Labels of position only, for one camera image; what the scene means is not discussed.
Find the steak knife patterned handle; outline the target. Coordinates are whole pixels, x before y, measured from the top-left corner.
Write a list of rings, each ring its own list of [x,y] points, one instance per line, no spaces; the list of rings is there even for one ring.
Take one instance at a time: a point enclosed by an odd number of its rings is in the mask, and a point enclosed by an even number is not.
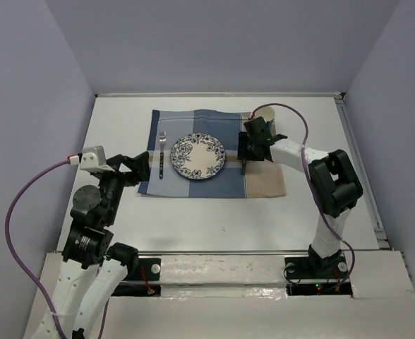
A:
[[[241,175],[244,176],[246,174],[246,159],[241,160]]]

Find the paper cup green base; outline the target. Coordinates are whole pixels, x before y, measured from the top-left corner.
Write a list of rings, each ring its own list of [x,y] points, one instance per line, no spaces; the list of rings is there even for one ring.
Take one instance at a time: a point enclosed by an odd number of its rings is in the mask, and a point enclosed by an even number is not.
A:
[[[271,106],[261,107],[256,110],[254,117],[262,117],[267,124],[267,127],[271,129],[275,120],[275,111]]]

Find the blue beige plaid cloth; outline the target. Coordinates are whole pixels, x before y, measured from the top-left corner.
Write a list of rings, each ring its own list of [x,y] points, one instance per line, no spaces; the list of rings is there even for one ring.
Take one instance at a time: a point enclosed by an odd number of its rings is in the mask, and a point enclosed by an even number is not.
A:
[[[248,162],[241,175],[241,163],[236,159],[239,132],[249,113],[226,113],[211,109],[193,111],[152,111],[148,152],[150,180],[140,184],[138,192],[171,198],[274,198],[286,195],[282,167],[273,162]],[[165,131],[164,176],[159,179],[160,131]],[[206,133],[224,146],[227,160],[222,170],[205,180],[182,177],[172,167],[170,151],[183,136]]]

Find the silver fork patterned handle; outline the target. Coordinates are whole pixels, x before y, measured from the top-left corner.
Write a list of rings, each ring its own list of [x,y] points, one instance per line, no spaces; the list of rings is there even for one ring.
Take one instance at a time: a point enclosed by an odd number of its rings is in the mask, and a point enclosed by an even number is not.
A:
[[[159,163],[159,179],[164,176],[164,149],[167,142],[167,135],[165,131],[160,131],[159,145],[160,145],[160,163]]]

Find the blue floral ceramic plate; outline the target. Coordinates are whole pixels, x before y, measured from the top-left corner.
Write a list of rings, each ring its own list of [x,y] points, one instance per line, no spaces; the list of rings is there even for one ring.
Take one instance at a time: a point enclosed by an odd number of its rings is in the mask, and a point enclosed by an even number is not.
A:
[[[227,154],[222,143],[206,133],[190,133],[172,147],[170,162],[182,177],[205,180],[216,176],[224,167]]]

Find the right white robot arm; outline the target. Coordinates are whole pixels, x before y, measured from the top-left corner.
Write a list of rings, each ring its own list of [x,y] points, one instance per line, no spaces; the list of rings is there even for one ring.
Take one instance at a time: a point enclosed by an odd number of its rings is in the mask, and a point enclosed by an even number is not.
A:
[[[319,212],[318,225],[307,256],[286,260],[288,280],[327,280],[333,270],[343,265],[342,247],[349,246],[343,237],[349,214],[363,195],[363,187],[343,150],[315,150],[272,134],[264,118],[244,122],[239,133],[238,160],[243,167],[249,161],[268,160],[286,165],[305,175]]]

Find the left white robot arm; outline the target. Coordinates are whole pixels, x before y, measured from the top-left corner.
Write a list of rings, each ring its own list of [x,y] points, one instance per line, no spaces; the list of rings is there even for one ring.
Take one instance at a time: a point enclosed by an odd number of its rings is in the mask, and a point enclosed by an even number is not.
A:
[[[51,297],[34,338],[89,338],[95,320],[115,288],[138,270],[138,250],[112,244],[112,232],[122,193],[150,178],[149,152],[135,157],[106,158],[101,146],[83,149],[71,160],[98,179],[73,195],[72,223]]]

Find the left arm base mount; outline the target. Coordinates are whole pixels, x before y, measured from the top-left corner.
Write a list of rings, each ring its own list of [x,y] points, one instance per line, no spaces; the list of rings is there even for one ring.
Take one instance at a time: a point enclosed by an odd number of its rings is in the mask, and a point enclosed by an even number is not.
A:
[[[140,257],[138,267],[115,288],[113,297],[157,297],[160,296],[161,258]]]

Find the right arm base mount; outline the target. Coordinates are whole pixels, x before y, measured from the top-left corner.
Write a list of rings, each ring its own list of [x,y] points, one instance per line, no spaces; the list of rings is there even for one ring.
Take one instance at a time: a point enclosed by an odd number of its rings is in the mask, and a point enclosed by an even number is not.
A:
[[[319,273],[302,266],[307,263],[307,259],[307,256],[290,256],[284,259],[283,276],[287,282],[286,293],[289,297],[353,295],[344,256],[340,256],[330,268]]]

